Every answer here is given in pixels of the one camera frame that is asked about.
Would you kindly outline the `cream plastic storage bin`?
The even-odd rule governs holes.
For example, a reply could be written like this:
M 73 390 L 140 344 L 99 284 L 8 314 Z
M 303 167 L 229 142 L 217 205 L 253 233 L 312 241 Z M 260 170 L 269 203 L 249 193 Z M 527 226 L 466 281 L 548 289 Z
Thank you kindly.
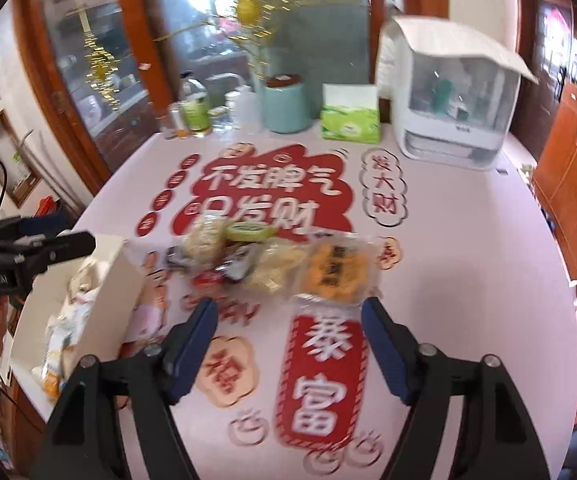
M 112 361 L 144 284 L 145 271 L 129 259 L 123 238 L 98 235 L 95 241 L 89 257 L 51 266 L 34 281 L 16 328 L 12 372 L 43 420 L 50 418 L 56 401 L 42 391 L 31 370 L 41 363 L 50 319 L 64 316 L 76 325 L 70 375 L 88 354 Z

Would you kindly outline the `white countertop sterilizer appliance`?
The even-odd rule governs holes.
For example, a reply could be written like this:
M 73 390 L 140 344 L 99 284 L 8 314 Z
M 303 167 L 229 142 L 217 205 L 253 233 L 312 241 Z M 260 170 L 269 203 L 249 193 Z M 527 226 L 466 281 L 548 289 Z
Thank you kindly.
M 523 58 L 471 26 L 411 15 L 382 26 L 377 96 L 391 103 L 397 144 L 411 159 L 490 169 L 523 81 L 538 81 Z

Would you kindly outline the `clear rice cracker packet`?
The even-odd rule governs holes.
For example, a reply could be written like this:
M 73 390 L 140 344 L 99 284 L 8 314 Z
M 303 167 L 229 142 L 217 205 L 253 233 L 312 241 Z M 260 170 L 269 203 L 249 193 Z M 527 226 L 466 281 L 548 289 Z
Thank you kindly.
M 199 214 L 183 237 L 183 251 L 196 264 L 214 263 L 222 252 L 228 218 L 215 211 Z

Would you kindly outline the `red black small packet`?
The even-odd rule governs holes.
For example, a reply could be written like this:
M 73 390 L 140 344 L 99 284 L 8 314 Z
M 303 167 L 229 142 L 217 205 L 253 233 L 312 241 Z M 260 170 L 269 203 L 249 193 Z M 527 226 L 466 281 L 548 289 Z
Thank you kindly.
M 240 283 L 253 271 L 260 250 L 260 243 L 226 243 L 211 271 L 217 273 L 223 281 Z

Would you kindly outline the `white pill bottle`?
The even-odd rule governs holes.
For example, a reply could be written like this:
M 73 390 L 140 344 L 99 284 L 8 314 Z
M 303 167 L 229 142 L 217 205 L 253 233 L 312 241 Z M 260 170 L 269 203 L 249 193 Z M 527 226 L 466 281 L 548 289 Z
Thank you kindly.
M 236 127 L 238 125 L 238 101 L 240 101 L 241 93 L 238 90 L 226 92 L 224 95 L 224 105 L 228 109 L 230 122 Z

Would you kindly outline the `pink printed table mat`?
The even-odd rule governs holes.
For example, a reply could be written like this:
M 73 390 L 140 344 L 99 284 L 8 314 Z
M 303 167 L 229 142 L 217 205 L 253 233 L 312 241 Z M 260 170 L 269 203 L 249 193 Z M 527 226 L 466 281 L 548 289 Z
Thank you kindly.
M 407 408 L 360 325 L 377 297 L 452 358 L 499 356 L 557 476 L 573 432 L 577 326 L 555 240 L 511 162 L 419 162 L 317 133 L 146 142 L 80 228 L 125 238 L 154 297 L 134 347 L 213 296 L 219 325 L 174 407 L 203 479 L 376 479 Z

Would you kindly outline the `orange pastry clear packet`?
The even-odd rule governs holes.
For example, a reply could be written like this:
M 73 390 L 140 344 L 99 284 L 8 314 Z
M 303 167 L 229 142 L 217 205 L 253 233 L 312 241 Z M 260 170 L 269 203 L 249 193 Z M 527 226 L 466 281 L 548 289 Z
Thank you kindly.
M 295 296 L 332 307 L 359 307 L 377 284 L 377 245 L 351 232 L 317 231 L 296 275 Z

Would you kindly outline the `teal canister brown lid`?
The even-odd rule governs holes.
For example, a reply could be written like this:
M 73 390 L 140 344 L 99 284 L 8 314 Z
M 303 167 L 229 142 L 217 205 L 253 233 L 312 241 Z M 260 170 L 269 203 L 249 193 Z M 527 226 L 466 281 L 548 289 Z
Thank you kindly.
M 302 76 L 279 74 L 264 81 L 262 121 L 268 130 L 280 134 L 298 133 L 310 126 L 310 110 Z

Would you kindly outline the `white plastic squeeze bottle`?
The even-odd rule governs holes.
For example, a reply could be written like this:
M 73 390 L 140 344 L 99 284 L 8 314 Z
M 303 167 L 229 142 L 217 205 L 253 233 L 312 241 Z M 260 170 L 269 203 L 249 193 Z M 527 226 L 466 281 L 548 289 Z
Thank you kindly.
M 235 125 L 245 133 L 255 134 L 260 130 L 261 118 L 256 93 L 247 84 L 236 88 L 238 96 L 234 100 Z

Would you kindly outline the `walnut cake clear packet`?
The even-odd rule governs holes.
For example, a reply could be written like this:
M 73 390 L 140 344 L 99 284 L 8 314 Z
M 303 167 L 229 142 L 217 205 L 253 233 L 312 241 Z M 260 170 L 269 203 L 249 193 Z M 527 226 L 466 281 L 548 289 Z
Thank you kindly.
M 262 244 L 254 269 L 244 281 L 244 288 L 260 296 L 283 295 L 292 286 L 306 257 L 304 244 L 272 237 Z

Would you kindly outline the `glass sliding door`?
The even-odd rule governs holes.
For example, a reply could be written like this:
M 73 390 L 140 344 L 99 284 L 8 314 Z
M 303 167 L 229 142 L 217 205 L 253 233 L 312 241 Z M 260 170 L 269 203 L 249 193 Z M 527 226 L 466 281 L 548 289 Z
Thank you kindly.
M 321 87 L 374 78 L 377 37 L 397 12 L 445 18 L 449 0 L 12 0 L 23 66 L 50 131 L 87 190 L 148 139 L 176 101 L 181 74 L 254 87 L 282 73 Z

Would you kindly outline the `green label glass bottle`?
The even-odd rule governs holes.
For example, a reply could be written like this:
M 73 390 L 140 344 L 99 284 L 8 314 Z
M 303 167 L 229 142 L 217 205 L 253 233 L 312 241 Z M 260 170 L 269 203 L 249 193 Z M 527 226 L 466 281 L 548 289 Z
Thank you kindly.
M 208 92 L 189 70 L 180 74 L 179 102 L 186 128 L 194 136 L 210 133 Z

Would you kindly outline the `green tissue box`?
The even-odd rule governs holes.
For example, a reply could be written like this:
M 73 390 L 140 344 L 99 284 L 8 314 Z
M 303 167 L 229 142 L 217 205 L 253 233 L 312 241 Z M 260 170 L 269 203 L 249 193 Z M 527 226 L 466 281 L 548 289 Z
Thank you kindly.
M 323 139 L 380 143 L 379 97 L 375 84 L 322 84 L 322 96 Z

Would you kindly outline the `orange oats snack packet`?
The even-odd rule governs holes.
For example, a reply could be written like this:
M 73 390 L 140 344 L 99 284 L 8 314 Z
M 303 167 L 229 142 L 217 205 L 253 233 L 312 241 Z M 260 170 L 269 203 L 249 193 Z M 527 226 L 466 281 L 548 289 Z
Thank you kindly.
M 51 318 L 44 333 L 41 363 L 31 370 L 42 391 L 56 401 L 70 375 L 76 344 L 76 325 L 68 318 Z

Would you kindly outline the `red candy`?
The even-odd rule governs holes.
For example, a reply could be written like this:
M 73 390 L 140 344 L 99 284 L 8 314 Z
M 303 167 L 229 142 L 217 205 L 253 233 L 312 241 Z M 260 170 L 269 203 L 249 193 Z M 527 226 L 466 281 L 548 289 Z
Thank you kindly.
M 196 290 L 221 292 L 231 286 L 231 282 L 219 271 L 204 270 L 191 278 L 191 285 Z

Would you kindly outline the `dark small snack packet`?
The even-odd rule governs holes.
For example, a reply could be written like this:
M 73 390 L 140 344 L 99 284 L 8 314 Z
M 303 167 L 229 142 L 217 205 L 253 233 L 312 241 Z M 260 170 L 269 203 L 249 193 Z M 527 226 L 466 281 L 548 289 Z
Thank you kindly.
M 171 271 L 186 272 L 194 266 L 194 260 L 190 257 L 180 245 L 171 246 L 167 249 L 166 266 Z

